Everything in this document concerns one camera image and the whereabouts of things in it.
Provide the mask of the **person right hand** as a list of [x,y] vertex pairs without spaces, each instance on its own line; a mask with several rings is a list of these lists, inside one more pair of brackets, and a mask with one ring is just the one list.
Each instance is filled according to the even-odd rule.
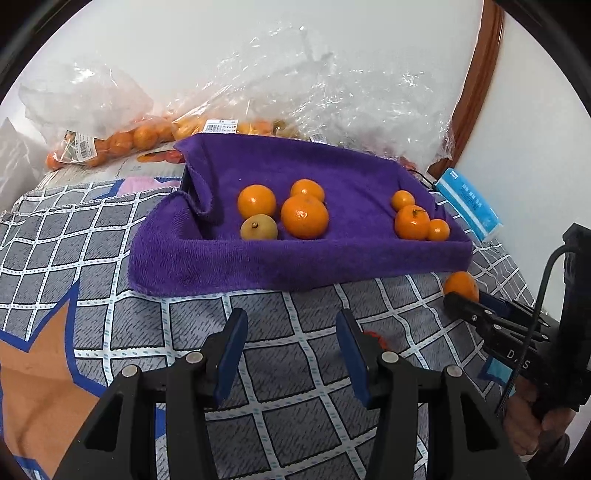
[[546,433],[562,436],[576,416],[572,409],[559,408],[548,412],[540,421],[531,410],[536,399],[536,387],[527,379],[518,377],[515,393],[506,403],[503,427],[513,451],[519,456],[535,454]]

